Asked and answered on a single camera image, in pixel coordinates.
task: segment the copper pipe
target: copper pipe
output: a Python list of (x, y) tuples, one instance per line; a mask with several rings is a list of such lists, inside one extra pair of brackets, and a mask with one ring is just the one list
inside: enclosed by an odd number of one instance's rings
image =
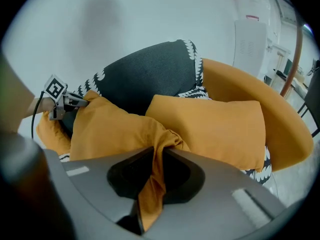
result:
[(302, 40), (303, 40), (303, 33), (302, 33), (302, 29), (304, 26), (304, 23), (302, 21), (302, 19), (300, 18), (300, 16), (295, 13), (296, 15), (296, 43), (295, 43), (295, 51), (294, 51), (294, 57), (293, 57), (293, 62), (292, 62), (292, 66), (291, 69), (289, 71), (289, 75), (286, 78), (286, 81), (284, 83), (284, 86), (280, 92), (280, 95), (282, 97), (284, 97), (287, 93), (287, 91), (290, 88), (290, 85), (292, 83), (292, 81), (294, 80), (295, 74), (298, 70), (298, 66), (299, 66), (299, 60), (300, 60), (300, 56), (301, 56), (301, 50), (302, 50)]

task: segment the chair armrest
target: chair armrest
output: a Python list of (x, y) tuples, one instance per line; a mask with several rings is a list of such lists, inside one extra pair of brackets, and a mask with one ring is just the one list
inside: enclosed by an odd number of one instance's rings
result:
[(299, 163), (311, 154), (314, 143), (304, 121), (262, 81), (235, 67), (203, 59), (203, 85), (215, 101), (260, 102), (273, 171)]

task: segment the white floor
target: white floor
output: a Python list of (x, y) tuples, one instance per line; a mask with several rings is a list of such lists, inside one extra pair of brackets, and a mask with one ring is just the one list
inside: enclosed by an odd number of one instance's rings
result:
[[(176, 39), (190, 39), (202, 57), (232, 65), (237, 19), (235, 0), (29, 0), (1, 48), (24, 84), (39, 96), (51, 74), (73, 91), (117, 59)], [(30, 137), (30, 125), (31, 118), (24, 119), (19, 133)], [(308, 193), (315, 174), (309, 164), (274, 174), (286, 205)], [(301, 167), (307, 172), (304, 178)]]

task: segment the orange pillow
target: orange pillow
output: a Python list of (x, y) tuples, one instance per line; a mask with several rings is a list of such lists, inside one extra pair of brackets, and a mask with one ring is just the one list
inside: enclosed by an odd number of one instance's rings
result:
[(240, 170), (263, 168), (266, 129), (258, 101), (155, 95), (145, 115), (179, 134), (195, 154)]

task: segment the black cable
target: black cable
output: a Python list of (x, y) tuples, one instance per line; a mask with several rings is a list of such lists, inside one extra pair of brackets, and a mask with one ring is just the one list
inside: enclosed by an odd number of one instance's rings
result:
[(42, 97), (44, 96), (44, 91), (41, 92), (40, 97), (35, 105), (34, 111), (33, 111), (33, 115), (32, 115), (32, 121), (31, 121), (31, 138), (34, 138), (34, 122), (35, 122), (35, 116), (39, 107), (39, 104), (41, 102)]

